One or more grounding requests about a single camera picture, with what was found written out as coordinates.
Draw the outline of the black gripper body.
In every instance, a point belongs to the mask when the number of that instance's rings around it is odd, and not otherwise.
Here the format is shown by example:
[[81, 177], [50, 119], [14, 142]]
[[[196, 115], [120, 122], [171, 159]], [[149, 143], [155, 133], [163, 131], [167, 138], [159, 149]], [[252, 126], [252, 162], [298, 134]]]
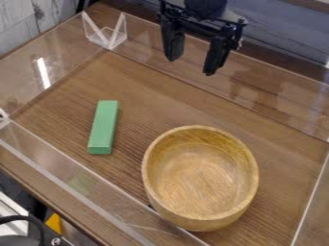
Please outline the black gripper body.
[[228, 0], [159, 0], [157, 18], [167, 34], [240, 38], [246, 19], [227, 9]]

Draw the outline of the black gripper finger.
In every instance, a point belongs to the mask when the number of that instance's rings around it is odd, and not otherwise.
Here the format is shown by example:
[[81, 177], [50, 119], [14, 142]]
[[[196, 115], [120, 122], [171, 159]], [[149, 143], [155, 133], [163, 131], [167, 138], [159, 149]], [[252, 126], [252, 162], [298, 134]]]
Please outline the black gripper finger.
[[180, 30], [180, 26], [168, 19], [160, 21], [160, 31], [164, 56], [172, 62], [183, 54], [184, 33]]
[[209, 36], [209, 49], [207, 52], [203, 73], [212, 76], [215, 71], [224, 65], [231, 50], [240, 48], [240, 40], [235, 37], [234, 30], [226, 30]]

